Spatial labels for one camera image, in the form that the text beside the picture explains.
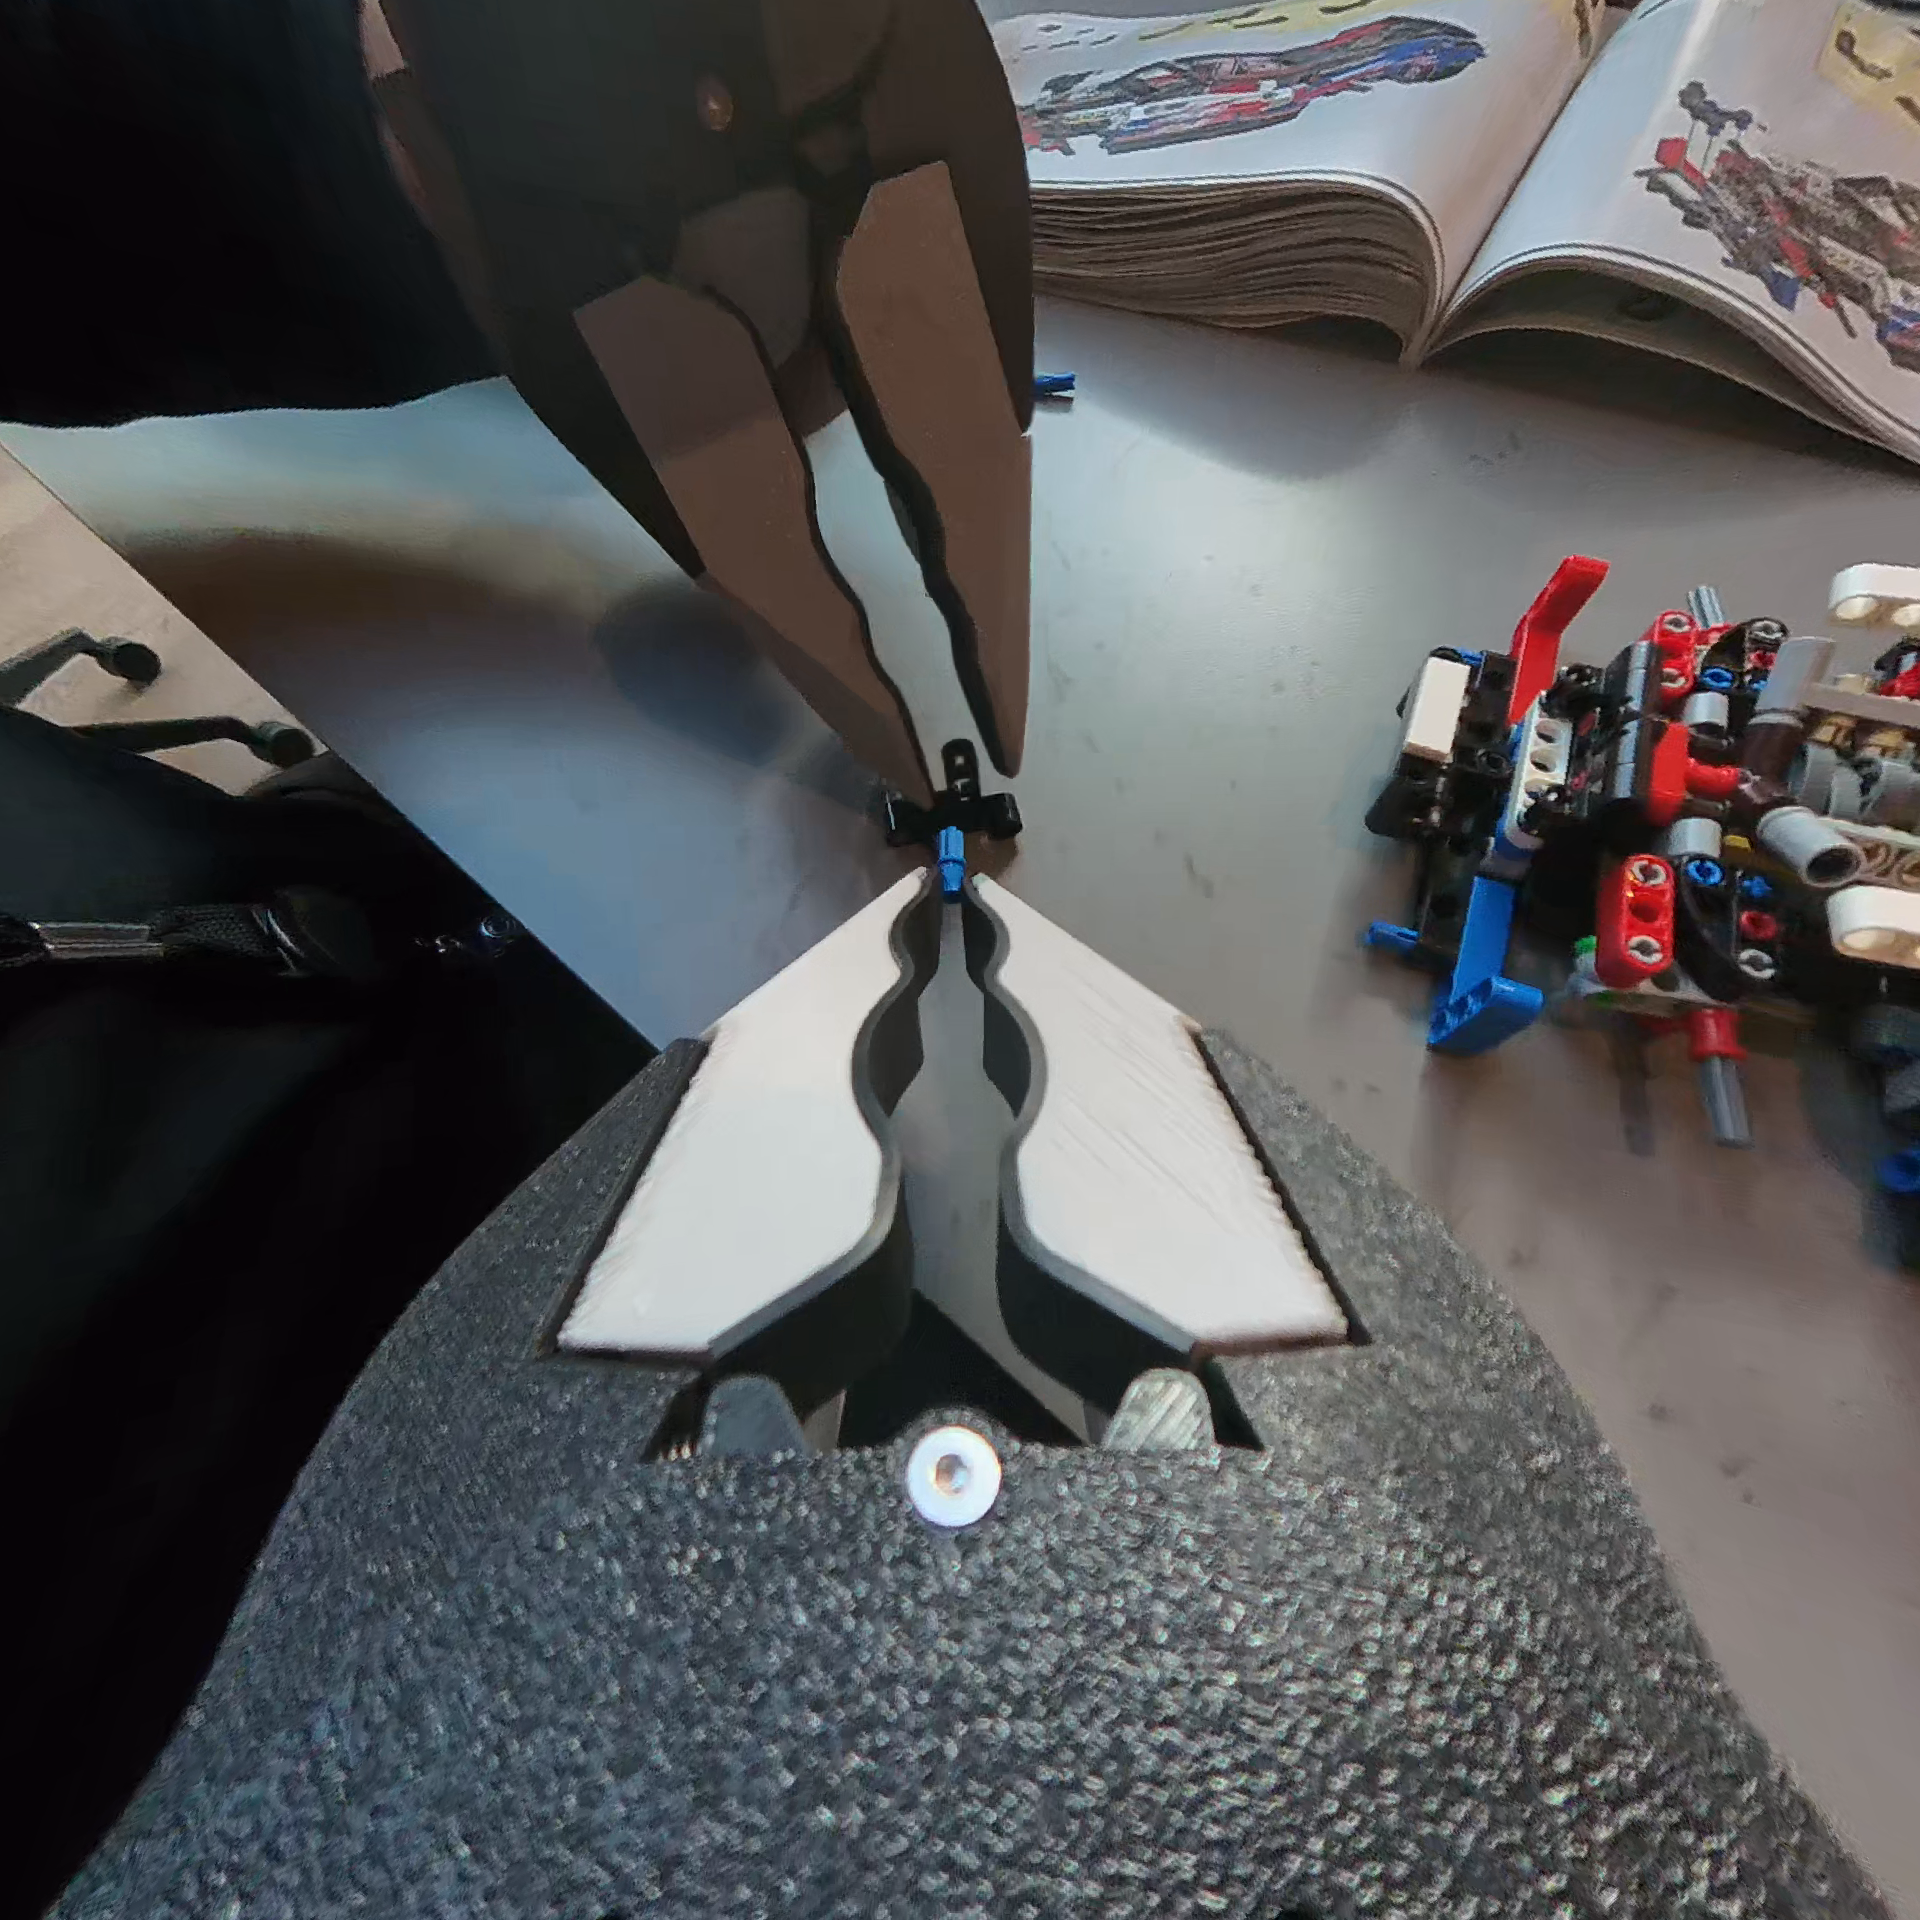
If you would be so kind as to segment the open instruction booklet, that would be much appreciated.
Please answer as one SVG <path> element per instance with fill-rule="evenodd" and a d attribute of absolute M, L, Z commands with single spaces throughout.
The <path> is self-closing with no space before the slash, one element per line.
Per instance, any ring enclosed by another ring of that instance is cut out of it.
<path fill-rule="evenodd" d="M 980 12 L 1057 298 L 1567 332 L 1916 463 L 1916 6 Z"/>

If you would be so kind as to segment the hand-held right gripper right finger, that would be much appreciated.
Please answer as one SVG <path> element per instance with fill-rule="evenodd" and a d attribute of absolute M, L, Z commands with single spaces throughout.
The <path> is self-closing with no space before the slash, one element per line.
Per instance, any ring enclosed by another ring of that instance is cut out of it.
<path fill-rule="evenodd" d="M 997 881 L 964 887 L 964 951 L 1010 1114 L 997 1296 L 1017 1351 L 1110 1417 L 1148 1371 L 1348 1347 L 1197 1022 Z"/>

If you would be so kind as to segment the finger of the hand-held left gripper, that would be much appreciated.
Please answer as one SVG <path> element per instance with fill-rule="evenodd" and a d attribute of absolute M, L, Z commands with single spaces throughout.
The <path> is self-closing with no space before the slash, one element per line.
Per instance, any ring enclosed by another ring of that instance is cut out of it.
<path fill-rule="evenodd" d="M 729 305 L 657 276 L 574 320 L 694 547 L 700 584 L 854 759 L 930 802 L 929 761 L 825 547 L 810 458 L 756 332 Z"/>
<path fill-rule="evenodd" d="M 877 179 L 834 259 L 834 348 L 991 768 L 1029 711 L 1033 464 L 946 160 Z"/>

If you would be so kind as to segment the partly built toy car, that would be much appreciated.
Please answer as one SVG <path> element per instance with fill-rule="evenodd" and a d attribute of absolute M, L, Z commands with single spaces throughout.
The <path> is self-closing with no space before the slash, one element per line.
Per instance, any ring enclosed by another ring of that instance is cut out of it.
<path fill-rule="evenodd" d="M 1406 923 L 1362 943 L 1434 980 L 1426 1048 L 1475 1059 L 1548 995 L 1515 936 L 1567 948 L 1561 1003 L 1687 1042 L 1718 1146 L 1750 1146 L 1743 1018 L 1843 1025 L 1895 1146 L 1874 1182 L 1916 1273 L 1918 571 L 1833 574 L 1835 638 L 1727 617 L 1711 587 L 1607 663 L 1565 663 L 1607 566 L 1565 559 L 1502 652 L 1438 647 L 1398 703 L 1364 826 L 1412 850 Z"/>

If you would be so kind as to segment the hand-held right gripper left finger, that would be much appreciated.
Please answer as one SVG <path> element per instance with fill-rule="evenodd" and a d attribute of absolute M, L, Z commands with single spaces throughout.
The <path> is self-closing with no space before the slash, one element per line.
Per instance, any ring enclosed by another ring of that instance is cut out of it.
<path fill-rule="evenodd" d="M 934 971 L 937 881 L 915 871 L 709 1027 L 562 1354 L 765 1377 L 815 1410 L 893 1351 L 915 1291 L 897 1110 Z"/>

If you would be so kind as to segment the grey desk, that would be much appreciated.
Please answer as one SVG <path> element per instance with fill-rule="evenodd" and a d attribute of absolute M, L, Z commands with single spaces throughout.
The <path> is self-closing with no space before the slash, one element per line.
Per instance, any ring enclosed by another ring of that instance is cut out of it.
<path fill-rule="evenodd" d="M 1035 654 L 1006 882 L 1277 1068 L 1435 1208 L 1621 1454 L 1735 1691 L 1916 1915 L 1916 1284 L 1843 1048 L 1750 1042 L 1718 1150 L 1670 1042 L 1425 1049 L 1362 827 L 1434 646 L 1570 554 L 1604 656 L 1687 587 L 1826 625 L 1916 476 L 1709 379 L 1521 343 L 1406 372 L 1045 305 Z M 6 647 L 219 647 L 643 1035 L 709 1027 L 897 873 L 860 771 L 490 383 L 373 415 L 4 426 Z"/>

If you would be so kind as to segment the black angled toy beam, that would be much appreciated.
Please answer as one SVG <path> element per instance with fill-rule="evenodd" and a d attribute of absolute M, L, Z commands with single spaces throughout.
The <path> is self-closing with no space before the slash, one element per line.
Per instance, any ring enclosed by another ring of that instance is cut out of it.
<path fill-rule="evenodd" d="M 1023 823 L 1015 795 L 983 795 L 951 787 L 930 804 L 919 804 L 897 792 L 885 792 L 881 826 L 890 849 L 937 849 L 946 830 L 986 835 L 991 841 L 1012 841 L 1020 838 Z"/>

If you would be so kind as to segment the person's black clothing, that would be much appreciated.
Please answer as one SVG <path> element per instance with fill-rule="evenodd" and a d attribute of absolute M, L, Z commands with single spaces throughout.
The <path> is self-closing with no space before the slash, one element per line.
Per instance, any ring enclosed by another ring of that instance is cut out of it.
<path fill-rule="evenodd" d="M 202 1684 L 332 1410 L 657 1048 L 335 759 L 231 795 L 4 711 L 2 1904 Z M 167 959 L 47 966 L 26 922 Z"/>

